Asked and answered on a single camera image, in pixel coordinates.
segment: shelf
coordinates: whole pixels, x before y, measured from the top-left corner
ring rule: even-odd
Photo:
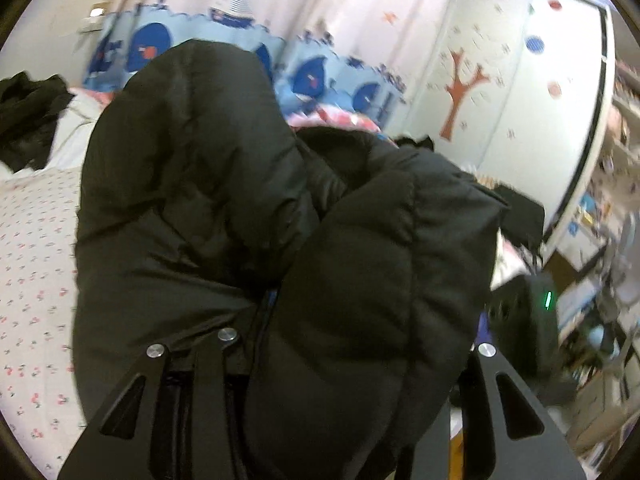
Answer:
[[[625,80],[625,83],[631,86],[636,92],[640,93],[640,75],[633,70],[616,63],[616,72]]]
[[[638,320],[638,306],[633,306],[627,312],[623,312],[618,317],[618,322],[622,327],[622,330],[625,331],[625,335],[628,335],[629,332],[636,326],[636,321]],[[636,351],[636,355],[640,357],[640,338],[634,339],[633,342],[634,350]]]
[[[628,147],[619,140],[610,136],[606,137],[607,151],[613,158],[613,167],[615,169],[628,168],[630,170],[640,172],[640,156],[633,153]]]
[[[616,94],[613,94],[612,102],[618,107],[620,113],[626,119],[631,129],[631,135],[640,134],[640,106]]]

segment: black puffer jacket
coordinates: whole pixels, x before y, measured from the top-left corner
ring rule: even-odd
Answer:
[[[57,75],[31,81],[26,72],[0,80],[0,161],[12,171],[47,164],[58,115],[72,95]]]
[[[427,150],[295,136],[253,54],[173,48],[105,110],[82,172],[85,413],[149,344],[188,346],[280,286],[246,395],[251,463],[262,478],[384,478],[465,364],[502,210]]]

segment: black device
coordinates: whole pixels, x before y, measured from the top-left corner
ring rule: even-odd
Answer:
[[[534,256],[538,254],[545,227],[544,206],[508,186],[496,186],[494,193],[510,206],[500,225],[504,237],[514,246],[523,246]]]
[[[225,372],[240,338],[228,335],[228,329],[211,334],[188,354],[150,346],[90,421],[58,479],[255,478],[238,424],[245,383]],[[469,354],[459,386],[465,478],[584,479],[564,436],[494,346]],[[447,402],[418,444],[402,453],[396,479],[447,480],[449,431]]]
[[[520,375],[548,378],[558,362],[556,286],[551,274],[520,274],[494,290],[487,304],[496,346]]]

